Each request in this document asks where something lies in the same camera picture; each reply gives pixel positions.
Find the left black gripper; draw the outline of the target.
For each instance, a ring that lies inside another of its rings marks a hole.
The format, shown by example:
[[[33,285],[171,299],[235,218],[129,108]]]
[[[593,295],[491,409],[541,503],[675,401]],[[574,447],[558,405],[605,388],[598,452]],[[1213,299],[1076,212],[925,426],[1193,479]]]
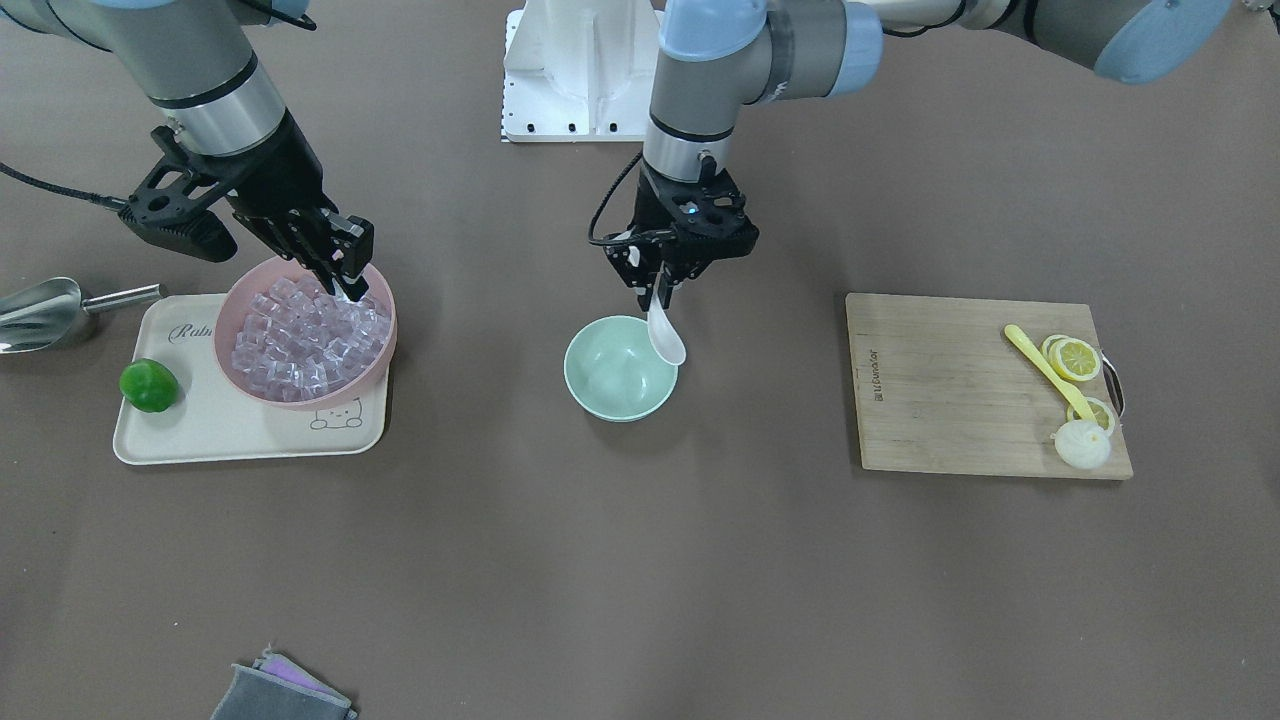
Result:
[[[632,232],[608,234],[605,258],[627,287],[668,311],[675,290],[713,261],[748,256],[760,231],[727,170],[677,182],[643,160]]]

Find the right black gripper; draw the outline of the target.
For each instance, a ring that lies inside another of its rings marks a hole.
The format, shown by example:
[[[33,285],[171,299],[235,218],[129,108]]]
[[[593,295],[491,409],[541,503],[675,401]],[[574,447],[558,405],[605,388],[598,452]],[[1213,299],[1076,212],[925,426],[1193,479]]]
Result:
[[[323,190],[323,167],[293,115],[287,111],[276,131],[241,159],[255,165],[228,199],[233,217],[278,256],[311,272],[328,295],[362,300],[375,227],[335,211]]]

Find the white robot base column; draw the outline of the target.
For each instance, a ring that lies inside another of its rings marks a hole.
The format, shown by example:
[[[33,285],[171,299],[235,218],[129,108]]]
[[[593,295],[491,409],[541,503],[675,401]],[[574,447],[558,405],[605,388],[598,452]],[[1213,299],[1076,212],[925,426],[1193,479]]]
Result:
[[[640,142],[663,10],[652,1],[526,1],[504,23],[500,137]]]

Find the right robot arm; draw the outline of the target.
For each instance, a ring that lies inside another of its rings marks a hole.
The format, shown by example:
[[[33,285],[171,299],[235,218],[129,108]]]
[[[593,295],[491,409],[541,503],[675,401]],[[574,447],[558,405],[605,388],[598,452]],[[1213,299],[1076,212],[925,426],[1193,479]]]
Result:
[[[305,1],[5,1],[41,35],[110,53],[165,120],[163,156],[108,206],[142,241],[209,263],[236,255],[212,213],[234,218],[323,290],[361,300],[375,229],[325,195],[323,167],[244,35],[247,26],[314,29]]]

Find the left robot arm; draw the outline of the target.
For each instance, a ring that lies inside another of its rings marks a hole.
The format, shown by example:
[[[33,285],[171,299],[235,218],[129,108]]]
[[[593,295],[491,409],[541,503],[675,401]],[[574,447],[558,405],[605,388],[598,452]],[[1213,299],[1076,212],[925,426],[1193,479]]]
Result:
[[[992,29],[1123,85],[1160,79],[1220,27],[1225,1],[669,1],[660,23],[634,215],[591,236],[643,311],[759,231],[728,170],[740,111],[865,87],[884,41]]]

